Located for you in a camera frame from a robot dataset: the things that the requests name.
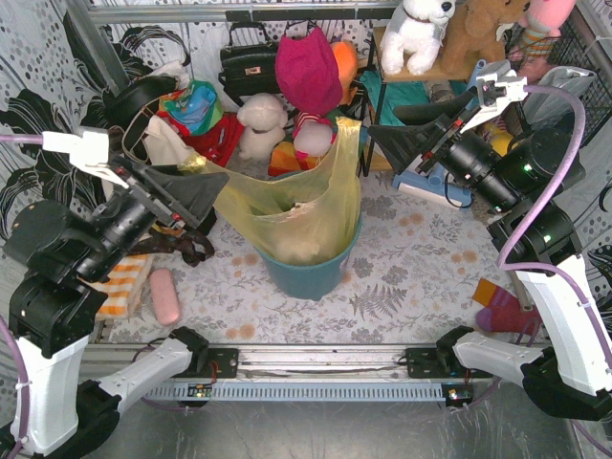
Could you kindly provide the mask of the yellow trash bag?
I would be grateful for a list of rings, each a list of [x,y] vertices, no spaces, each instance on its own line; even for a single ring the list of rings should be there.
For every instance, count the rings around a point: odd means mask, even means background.
[[[341,117],[337,127],[336,140],[317,167],[278,180],[257,180],[198,154],[179,169],[229,176],[214,208],[257,250],[289,265],[320,264],[349,246],[361,212],[361,122]]]

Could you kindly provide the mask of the teal trash bin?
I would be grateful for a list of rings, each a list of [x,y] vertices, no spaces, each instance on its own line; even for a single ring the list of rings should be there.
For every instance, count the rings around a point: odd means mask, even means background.
[[[273,224],[269,235],[276,224],[288,219],[288,212],[282,215],[279,222]],[[321,229],[329,230],[329,247],[333,250],[328,261],[310,266],[295,266],[282,263],[271,257],[270,247],[258,254],[262,257],[273,284],[284,294],[298,299],[319,301],[331,293],[341,282],[361,231],[361,218],[351,225],[341,223],[335,226],[333,219],[315,216]]]

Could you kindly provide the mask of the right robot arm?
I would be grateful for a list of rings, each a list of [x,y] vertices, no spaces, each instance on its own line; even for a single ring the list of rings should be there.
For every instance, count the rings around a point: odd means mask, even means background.
[[[578,153],[585,110],[565,90],[544,86],[541,93],[569,103],[572,134],[545,129],[505,155],[473,131],[479,112],[468,108],[467,97],[413,106],[401,125],[373,125],[369,134],[395,171],[411,163],[423,172],[440,165],[490,207],[497,266],[524,285],[551,341],[527,349],[461,327],[444,338],[453,357],[522,387],[550,416],[598,421],[611,411],[611,339],[590,292],[575,226],[554,202],[583,177]]]

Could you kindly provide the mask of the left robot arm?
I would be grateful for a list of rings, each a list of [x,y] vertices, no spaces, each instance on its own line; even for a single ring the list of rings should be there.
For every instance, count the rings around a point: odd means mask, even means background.
[[[100,447],[121,416],[149,391],[182,373],[208,369],[208,341],[180,327],[128,367],[82,381],[79,369],[108,280],[155,223],[198,228],[228,181],[224,172],[185,175],[174,165],[113,160],[110,199],[83,219],[54,200],[24,208],[5,253],[24,280],[5,324],[19,371],[14,420],[1,431],[6,457],[80,458]]]

